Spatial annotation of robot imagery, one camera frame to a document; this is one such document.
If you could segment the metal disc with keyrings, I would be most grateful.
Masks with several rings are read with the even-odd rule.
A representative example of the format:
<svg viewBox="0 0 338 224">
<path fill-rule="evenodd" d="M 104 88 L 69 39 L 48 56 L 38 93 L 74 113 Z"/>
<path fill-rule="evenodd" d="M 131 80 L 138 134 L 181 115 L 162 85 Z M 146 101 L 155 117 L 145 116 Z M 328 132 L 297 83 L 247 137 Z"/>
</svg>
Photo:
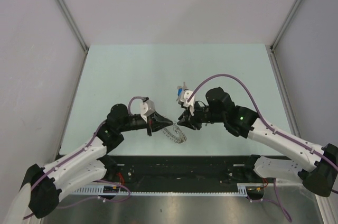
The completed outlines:
<svg viewBox="0 0 338 224">
<path fill-rule="evenodd" d="M 161 129 L 161 132 L 171 141 L 177 144 L 182 144 L 186 142 L 187 137 L 177 126 L 176 123 L 173 123 L 172 126 Z"/>
</svg>

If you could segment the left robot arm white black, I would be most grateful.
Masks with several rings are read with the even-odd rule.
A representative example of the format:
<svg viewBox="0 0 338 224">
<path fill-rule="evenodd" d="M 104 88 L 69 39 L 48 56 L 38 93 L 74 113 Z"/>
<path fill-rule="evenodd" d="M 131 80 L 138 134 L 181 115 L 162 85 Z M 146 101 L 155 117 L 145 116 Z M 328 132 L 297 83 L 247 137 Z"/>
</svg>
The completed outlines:
<svg viewBox="0 0 338 224">
<path fill-rule="evenodd" d="M 108 154 L 122 143 L 124 132 L 144 129 L 151 136 L 172 125 L 170 119 L 155 110 L 150 100 L 134 115 L 124 104 L 112 106 L 92 138 L 78 149 L 52 163 L 33 164 L 27 169 L 22 184 L 31 185 L 28 204 L 31 215 L 44 218 L 78 188 L 102 179 L 112 181 L 117 175 L 117 164 Z"/>
</svg>

